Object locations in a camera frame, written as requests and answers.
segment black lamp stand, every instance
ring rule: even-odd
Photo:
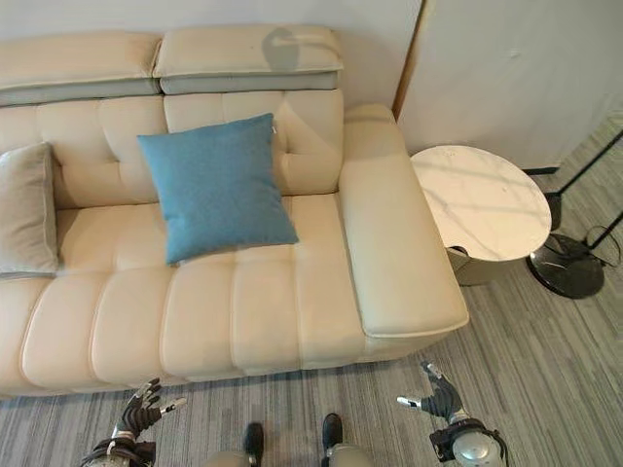
[[[562,194],[607,153],[621,136],[623,130],[558,192],[545,194],[552,212],[552,230],[561,225]],[[583,299],[597,294],[604,286],[604,263],[592,251],[612,233],[622,219],[623,212],[592,243],[588,242],[588,237],[578,241],[566,235],[550,233],[545,244],[526,259],[532,274],[551,291],[570,299]]]

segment round side table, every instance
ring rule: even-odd
[[[487,282],[550,233],[545,196],[511,162],[467,146],[411,157],[460,285]]]

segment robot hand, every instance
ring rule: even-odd
[[[497,431],[488,430],[463,408],[457,389],[429,362],[421,362],[433,388],[433,395],[423,399],[398,397],[398,403],[446,419],[449,426],[430,435],[430,442],[440,462],[456,459],[464,467],[508,465],[508,447]]]
[[[135,441],[142,431],[160,420],[163,415],[186,404],[186,398],[182,397],[165,407],[152,407],[160,401],[158,392],[162,388],[159,378],[142,384],[129,399],[121,421],[115,425],[112,438],[125,437]]]
[[[158,392],[162,389],[158,378],[142,384],[126,404],[121,420],[112,436],[95,446],[82,459],[81,467],[143,467],[151,466],[156,457],[155,443],[137,443],[140,434],[170,413],[186,404],[186,398],[176,399],[164,407],[157,407]]]
[[[398,403],[403,406],[420,409],[435,416],[441,416],[450,423],[468,418],[457,389],[448,381],[437,367],[429,362],[421,362],[421,367],[428,376],[433,388],[433,395],[423,399],[412,399],[401,396]]]

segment beige leather sofa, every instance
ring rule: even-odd
[[[330,30],[57,36],[0,44],[0,63],[0,154],[53,146],[62,262],[0,279],[0,395],[392,359],[467,322],[391,113],[344,111]],[[136,135],[269,111],[301,241],[167,267]]]

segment blue pillow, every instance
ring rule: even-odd
[[[166,220],[166,262],[236,245],[296,243],[273,177],[273,114],[138,136]]]

